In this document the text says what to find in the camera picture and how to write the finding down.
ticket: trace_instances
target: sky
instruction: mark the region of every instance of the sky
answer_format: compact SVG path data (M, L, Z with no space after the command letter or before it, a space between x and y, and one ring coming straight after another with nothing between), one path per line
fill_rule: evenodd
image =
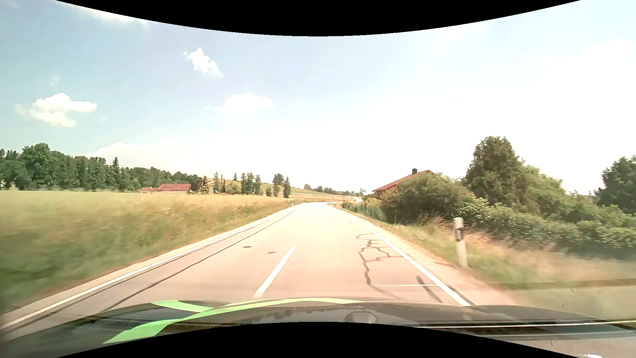
M587 194L636 154L634 13L632 0L580 0L310 38L0 0L0 148L371 192L412 168L463 176L484 137L505 136Z

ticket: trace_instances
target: white lane marking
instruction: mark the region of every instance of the white lane marking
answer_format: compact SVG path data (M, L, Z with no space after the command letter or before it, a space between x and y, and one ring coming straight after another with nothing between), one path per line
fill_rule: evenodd
M285 255L285 257L283 257L282 260L280 260L278 266L276 266L276 268L272 271L272 273L270 273L270 276L267 278L267 280L265 280L265 282L263 282L261 287L252 296L252 299L261 298L263 293L265 293L265 290L267 290L267 288L272 284L272 282L274 281L274 278L276 278L276 275L278 275L278 272L280 272L280 269L282 269L283 265L285 265L285 262L287 262L287 260L289 259L289 256L291 256L294 250L296 250L295 246L289 249L289 251L287 252L287 255Z
M421 273L423 273L426 277L428 277L431 281L433 281L435 284L437 284L437 286L440 287L440 289L444 290L444 292L446 292L450 297L452 297L457 303L459 303L462 306L470 306L471 304L466 302L465 299L461 298L455 291L453 291L452 289L450 289L448 286L446 286L442 281L439 280L439 278L435 277L432 273L426 271L425 268L423 268L420 264L418 264L415 260L413 260L412 258L408 257L408 255L406 255L404 252L402 252L402 250L398 249L395 245L393 245L389 240L383 238L380 234L376 233L374 230L372 230L370 227L364 225L362 222L360 222L357 218L353 217L352 215L349 215L347 213L344 213L340 210L338 210L342 215L345 215L347 217L350 217L352 219L354 219L358 224L364 226L367 230L371 231L375 236L378 236L382 241L384 241L388 246L390 246L393 250L395 250L398 254L400 254L402 257L404 257L408 262L410 262L413 266L415 266L415 268L417 268L418 270L420 270Z
M434 283L424 285L374 285L374 286L386 286L386 287L421 287L421 286L437 286Z
M55 308L55 307L57 307L57 306L60 306L60 305L62 305L62 304L64 304L64 303L67 303L67 302L69 302L69 301L72 301L72 300L74 300L74 299L76 299L76 298L78 298L78 297L81 297L81 296L84 296L84 295L86 295L86 294L89 294L89 293L91 293L91 292L93 292L93 291L99 290L99 289L101 289L102 287L105 287L105 286L110 285L111 283L115 283L115 282L117 282L117 281L121 281L121 280L123 280L124 278L128 278L128 277L130 277L130 276L132 276L132 275L135 275L135 274L137 274L137 273L140 273L140 272L142 272L142 271L146 271L146 270L147 270L147 269L149 269L149 268L153 268L153 267L155 267L155 266L157 266L157 265L159 265L159 264L163 264L164 262L170 261L170 260L172 260L172 259L176 259L176 258L178 258L178 257L180 257L180 256L183 256L183 255L185 255L185 254L189 253L189 252L192 252L192 251L198 250L199 248L203 248L203 247L209 246L209 245L211 245L211 244L213 244L213 243L217 243L217 242L219 242L219 241L221 241L221 240L225 240L225 239L227 239L227 238L230 238L230 237L232 237L232 236L234 236L234 235L236 235L236 234L240 234L240 233L242 233L242 232L244 232L244 231L246 231L246 230L250 230L250 229L252 229L253 227L259 226L260 224L263 224L263 223L265 223L265 222L267 222L267 221L269 221L269 220L271 220L271 219L273 219L274 217L277 217L277 216L278 216L278 215L274 215L274 216L273 216L273 217L271 217L271 218L268 218L268 219L266 219L266 220L262 220L261 222L257 222L256 224L254 224L254 225L252 225L252 226L250 226L250 227L246 227L245 229L239 230L239 231L237 231L237 232L235 232L235 233L231 233L231 234L229 234L229 235L223 236L222 238L218 238L218 239L216 239L216 240L214 240L214 241L210 241L210 242L208 242L208 243L201 244L201 245L199 245L199 246L197 246L197 247L193 247L193 248L191 248L191 249L189 249L189 250L187 250L187 251L181 252L180 254L176 254L176 255L170 256L170 257L168 257L167 259L163 259L163 260L161 260L161 261L159 261L159 262L155 262L154 264L150 264L150 265L148 265L148 266L146 266L146 267L140 268L140 269L135 270L135 271L133 271L133 272L131 272L131 273L127 273L126 275L119 276L118 278L114 278L114 279L112 279L112 280L110 280L110 281L108 281L108 282L106 282L106 283L102 283L101 285L97 285L97 286L95 286L95 287L93 287L93 288L91 288L91 289L88 289L88 290L86 290L86 291L80 292L80 293L78 293L78 294L76 294L76 295L73 295L73 296L71 296L71 297L67 298L67 299L63 299L63 300L59 301L58 303L53 303L53 304L51 304L51 305L50 305L50 306L48 306L48 307L42 308L41 310L35 311L35 312L30 313L30 314L28 314L28 315L26 315L26 316L20 317L19 319L16 319L16 320L13 320L13 321L11 321L11 322L9 322L9 323L7 323L7 324L4 324L3 326L1 326L1 327L0 327L0 329L6 329L6 328L7 328L7 327L9 327L9 326L12 326L12 325L14 325L14 324L16 324L16 323L20 323L20 322L22 322L23 320L27 320L27 319L29 319L29 318L31 318L31 317L33 317L33 316L36 316L36 315L39 315L40 313L46 312L46 311L48 311L48 310L51 310L52 308Z

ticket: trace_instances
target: roof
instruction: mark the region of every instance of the roof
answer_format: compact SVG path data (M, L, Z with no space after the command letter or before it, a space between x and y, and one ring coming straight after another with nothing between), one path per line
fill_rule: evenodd
M190 190L190 184L161 184L159 191L179 191L186 192Z
M425 170L425 171L421 171L420 173L430 173L430 172L431 172L430 170ZM377 188L375 190L371 190L371 191L378 192L378 191L387 190L389 188L393 188L394 186L396 186L402 180L408 179L408 178L412 177L413 175L418 175L418 174L419 173L417 173L417 174L409 174L409 175L405 176L404 178L400 178L400 179L396 180L395 182L388 183L387 185L384 185L383 187L379 187L379 188Z

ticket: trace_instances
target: black border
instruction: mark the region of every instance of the black border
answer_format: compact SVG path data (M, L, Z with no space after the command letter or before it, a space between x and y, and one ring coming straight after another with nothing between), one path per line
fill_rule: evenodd
M425 3L219 3L70 0L65 3L164 24L279 36L358 36L421 31L542 10L568 1Z

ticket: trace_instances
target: road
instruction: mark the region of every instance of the road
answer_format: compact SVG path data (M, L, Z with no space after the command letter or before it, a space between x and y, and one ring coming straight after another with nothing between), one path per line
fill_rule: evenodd
M371 230L373 226L328 204L297 205L177 259L93 292L80 292L64 304L12 324L8 337L104 310L169 299L238 302L363 296L467 305ZM8 319L20 320L16 314Z

